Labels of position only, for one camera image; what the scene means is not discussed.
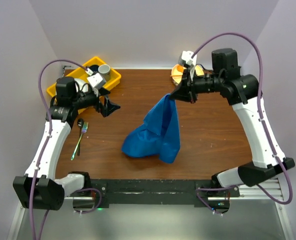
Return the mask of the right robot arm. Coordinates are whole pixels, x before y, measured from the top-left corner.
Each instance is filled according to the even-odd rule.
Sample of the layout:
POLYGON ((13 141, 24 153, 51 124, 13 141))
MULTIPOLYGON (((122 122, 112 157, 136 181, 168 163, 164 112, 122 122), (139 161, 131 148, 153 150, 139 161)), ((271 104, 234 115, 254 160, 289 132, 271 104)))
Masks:
POLYGON ((192 51, 183 51, 178 63, 184 70, 181 81, 170 97, 195 103, 199 94, 220 93, 238 116, 247 137, 252 160, 212 176, 211 192, 223 196, 230 186, 245 184, 253 187, 295 167, 279 147, 264 108, 258 97, 259 81, 252 74, 241 75, 237 51, 222 48, 211 53, 212 70, 197 75, 197 58, 192 51))

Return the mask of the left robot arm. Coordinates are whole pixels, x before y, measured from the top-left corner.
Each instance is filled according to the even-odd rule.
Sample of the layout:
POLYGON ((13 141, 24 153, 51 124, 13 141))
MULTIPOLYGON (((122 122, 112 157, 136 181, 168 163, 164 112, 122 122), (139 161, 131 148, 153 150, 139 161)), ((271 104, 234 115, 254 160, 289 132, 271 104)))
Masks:
POLYGON ((59 210, 65 197, 73 193, 87 196, 92 190, 87 172, 73 171, 55 178, 64 142, 70 134, 79 110, 93 107, 103 117, 120 108, 109 99, 106 80, 95 74, 87 82, 71 76, 61 77, 55 84, 55 96, 46 113, 44 133, 35 157, 24 176, 13 180, 13 188, 26 209, 59 210))

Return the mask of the blue cloth napkin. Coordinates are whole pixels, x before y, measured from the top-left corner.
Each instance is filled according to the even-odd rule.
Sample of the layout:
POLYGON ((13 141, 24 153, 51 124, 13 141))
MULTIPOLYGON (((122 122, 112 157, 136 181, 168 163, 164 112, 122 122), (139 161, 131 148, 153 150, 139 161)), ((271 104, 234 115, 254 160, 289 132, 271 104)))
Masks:
POLYGON ((172 164, 180 148, 177 106, 168 93, 150 109, 143 119, 143 124, 128 134, 121 151, 131 158, 158 155, 162 162, 172 164))

